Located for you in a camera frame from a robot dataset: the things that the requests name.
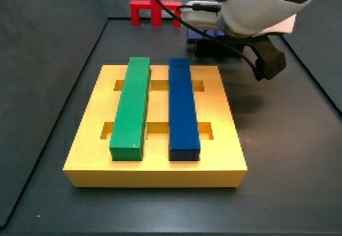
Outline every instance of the wooden block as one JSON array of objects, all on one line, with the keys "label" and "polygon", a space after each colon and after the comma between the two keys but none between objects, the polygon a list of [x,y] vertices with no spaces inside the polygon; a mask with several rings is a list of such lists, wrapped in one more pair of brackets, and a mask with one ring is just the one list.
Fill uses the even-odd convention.
[{"label": "wooden block", "polygon": [[200,161],[168,160],[168,66],[151,66],[143,161],[112,161],[111,123],[127,65],[101,68],[64,172],[76,187],[238,187],[247,166],[216,66],[191,66]]},{"label": "wooden block", "polygon": [[188,59],[169,59],[169,160],[199,160],[200,143]]},{"label": "wooden block", "polygon": [[128,63],[109,142],[112,160],[143,159],[149,58],[132,57]]}]

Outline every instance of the white robot part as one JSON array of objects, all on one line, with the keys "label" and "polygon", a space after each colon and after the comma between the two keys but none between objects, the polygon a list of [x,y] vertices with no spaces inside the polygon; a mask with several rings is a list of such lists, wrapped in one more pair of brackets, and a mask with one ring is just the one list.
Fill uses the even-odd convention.
[{"label": "white robot part", "polygon": [[192,11],[192,13],[191,9],[185,9],[183,19],[200,29],[219,28],[235,38],[291,33],[295,14],[310,2],[311,0],[303,0],[303,2],[298,0],[226,0],[220,3],[219,13],[203,11]]}]

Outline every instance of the blue bar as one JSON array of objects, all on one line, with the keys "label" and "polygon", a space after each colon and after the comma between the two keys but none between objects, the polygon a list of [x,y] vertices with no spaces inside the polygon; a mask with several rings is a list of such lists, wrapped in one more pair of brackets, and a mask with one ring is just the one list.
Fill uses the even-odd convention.
[{"label": "blue bar", "polygon": [[169,59],[168,82],[168,159],[169,161],[197,161],[200,141],[188,59]]}]

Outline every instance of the black cable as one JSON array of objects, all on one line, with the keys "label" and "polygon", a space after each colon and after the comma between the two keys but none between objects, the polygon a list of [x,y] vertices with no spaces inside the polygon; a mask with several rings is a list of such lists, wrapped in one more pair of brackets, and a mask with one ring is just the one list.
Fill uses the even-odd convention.
[{"label": "black cable", "polygon": [[199,29],[196,29],[193,26],[191,26],[187,22],[184,22],[181,20],[180,17],[177,17],[172,11],[164,6],[164,4],[161,3],[160,0],[155,0],[155,2],[159,4],[159,6],[163,8],[163,10],[167,12],[167,14],[180,23],[183,24],[189,30],[192,30],[193,32],[196,32],[197,34],[200,34],[203,37],[205,37],[207,39],[215,41],[218,44],[220,44],[222,46],[224,46],[228,50],[231,50],[232,52],[235,52],[242,58],[243,60],[247,62],[247,64],[250,65],[254,73],[258,73],[258,69],[254,65],[254,63],[251,62],[251,60],[247,58],[247,56],[236,49],[234,48],[231,45],[228,45],[227,43],[224,43],[223,41],[218,40],[216,38],[214,38],[211,35],[208,35],[207,33],[201,32]]}]

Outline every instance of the rectangular hole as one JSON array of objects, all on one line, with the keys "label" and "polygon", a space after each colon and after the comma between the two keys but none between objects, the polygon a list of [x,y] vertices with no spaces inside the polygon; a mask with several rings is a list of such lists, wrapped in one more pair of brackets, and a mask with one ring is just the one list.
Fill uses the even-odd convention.
[{"label": "rectangular hole", "polygon": [[168,122],[147,122],[147,140],[167,140],[168,139]]},{"label": "rectangular hole", "polygon": [[197,131],[199,131],[199,137],[200,140],[214,140],[214,134],[211,129],[211,123],[210,122],[199,122],[197,123]]},{"label": "rectangular hole", "polygon": [[193,92],[204,92],[203,80],[192,80]]},{"label": "rectangular hole", "polygon": [[[193,92],[204,92],[203,80],[192,80]],[[151,80],[151,91],[167,91],[168,80]]]},{"label": "rectangular hole", "polygon": [[112,134],[113,122],[104,122],[101,128],[101,136],[100,139],[108,139],[109,135]]},{"label": "rectangular hole", "polygon": [[167,91],[168,80],[151,80],[151,91]]},{"label": "rectangular hole", "polygon": [[[113,122],[104,122],[101,129],[100,139],[108,139],[112,134]],[[214,134],[210,122],[197,123],[200,140],[214,140]],[[148,140],[167,140],[168,139],[168,122],[147,122],[147,134]]]},{"label": "rectangular hole", "polygon": [[124,80],[116,80],[113,91],[123,91],[123,84],[124,84]]}]

